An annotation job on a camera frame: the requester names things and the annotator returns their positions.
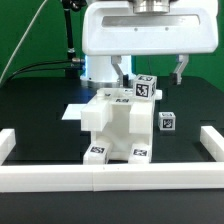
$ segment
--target white border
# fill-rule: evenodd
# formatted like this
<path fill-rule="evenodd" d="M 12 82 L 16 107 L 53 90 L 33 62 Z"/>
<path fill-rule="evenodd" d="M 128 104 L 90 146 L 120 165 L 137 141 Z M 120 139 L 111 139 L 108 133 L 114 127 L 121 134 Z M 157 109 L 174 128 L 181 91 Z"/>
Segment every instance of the white border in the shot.
<path fill-rule="evenodd" d="M 12 150 L 15 132 L 10 133 Z M 0 192 L 198 188 L 224 188 L 224 162 L 0 167 Z"/>

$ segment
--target white block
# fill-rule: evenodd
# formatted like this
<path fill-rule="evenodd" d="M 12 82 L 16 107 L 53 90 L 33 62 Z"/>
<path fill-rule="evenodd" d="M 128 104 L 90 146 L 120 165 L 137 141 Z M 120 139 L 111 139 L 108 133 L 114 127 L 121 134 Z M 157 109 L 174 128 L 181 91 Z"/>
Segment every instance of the white block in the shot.
<path fill-rule="evenodd" d="M 83 165 L 2 166 L 0 192 L 92 191 L 92 173 Z"/>
<path fill-rule="evenodd" d="M 0 132 L 0 165 L 5 161 L 15 144 L 14 129 L 3 129 Z"/>
<path fill-rule="evenodd" d="M 137 75 L 133 80 L 134 98 L 151 101 L 156 94 L 156 80 L 156 76 Z"/>
<path fill-rule="evenodd" d="M 152 146 L 133 144 L 128 159 L 129 164 L 148 164 L 152 159 Z"/>
<path fill-rule="evenodd" d="M 176 116 L 173 112 L 160 112 L 158 125 L 161 131 L 175 130 Z"/>
<path fill-rule="evenodd" d="M 130 133 L 152 134 L 153 102 L 133 103 L 129 116 Z"/>
<path fill-rule="evenodd" d="M 109 160 L 112 144 L 104 138 L 93 141 L 87 149 L 84 158 L 84 165 L 106 164 Z"/>
<path fill-rule="evenodd" d="M 131 165 L 130 190 L 224 187 L 223 163 Z"/>
<path fill-rule="evenodd" d="M 109 101 L 94 97 L 81 111 L 81 130 L 102 131 L 109 121 L 109 115 Z"/>
<path fill-rule="evenodd" d="M 162 100 L 163 98 L 163 91 L 160 89 L 156 90 L 156 96 L 155 96 L 155 100 Z"/>
<path fill-rule="evenodd" d="M 224 162 L 224 138 L 212 126 L 202 126 L 200 141 L 217 162 Z"/>

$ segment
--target black table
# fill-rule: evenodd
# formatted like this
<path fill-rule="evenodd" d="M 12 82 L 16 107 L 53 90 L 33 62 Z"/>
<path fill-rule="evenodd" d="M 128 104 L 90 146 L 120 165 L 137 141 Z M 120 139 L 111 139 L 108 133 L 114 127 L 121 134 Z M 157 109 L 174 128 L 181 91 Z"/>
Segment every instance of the black table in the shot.
<path fill-rule="evenodd" d="M 224 93 L 203 79 L 169 86 L 159 77 L 152 162 L 214 162 L 199 142 L 200 127 L 224 134 Z M 0 128 L 14 128 L 17 145 L 3 165 L 82 164 L 90 143 L 80 121 L 61 118 L 70 103 L 95 94 L 79 80 L 14 79 L 0 90 Z M 172 111 L 175 132 L 161 132 L 158 112 Z M 0 223 L 223 223 L 224 190 L 0 194 Z"/>

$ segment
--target stacked blocks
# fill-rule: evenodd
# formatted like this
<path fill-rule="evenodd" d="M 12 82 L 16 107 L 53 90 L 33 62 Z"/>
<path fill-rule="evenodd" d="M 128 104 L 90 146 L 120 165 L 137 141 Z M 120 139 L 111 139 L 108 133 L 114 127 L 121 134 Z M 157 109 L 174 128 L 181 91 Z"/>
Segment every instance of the stacked blocks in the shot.
<path fill-rule="evenodd" d="M 155 76 L 137 75 L 133 81 L 134 97 L 151 101 L 156 93 Z"/>

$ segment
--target white foam block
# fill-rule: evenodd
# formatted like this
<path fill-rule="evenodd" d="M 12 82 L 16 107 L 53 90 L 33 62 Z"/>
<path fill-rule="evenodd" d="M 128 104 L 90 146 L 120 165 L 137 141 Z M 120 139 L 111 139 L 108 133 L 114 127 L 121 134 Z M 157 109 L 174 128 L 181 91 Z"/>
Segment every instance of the white foam block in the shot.
<path fill-rule="evenodd" d="M 135 102 L 130 111 L 129 132 L 152 134 L 154 102 Z"/>
<path fill-rule="evenodd" d="M 160 89 L 156 90 L 156 96 L 155 96 L 155 100 L 162 100 L 163 98 L 163 91 Z"/>
<path fill-rule="evenodd" d="M 0 165 L 5 161 L 15 144 L 14 129 L 3 129 L 0 132 Z"/>
<path fill-rule="evenodd" d="M 217 162 L 224 162 L 224 138 L 212 126 L 202 126 L 200 141 Z"/>
<path fill-rule="evenodd" d="M 131 165 L 130 190 L 223 188 L 223 163 Z"/>
<path fill-rule="evenodd" d="M 102 131 L 109 119 L 109 101 L 94 98 L 81 111 L 81 129 L 82 131 Z"/>
<path fill-rule="evenodd" d="M 92 173 L 83 165 L 2 166 L 0 192 L 92 191 Z"/>

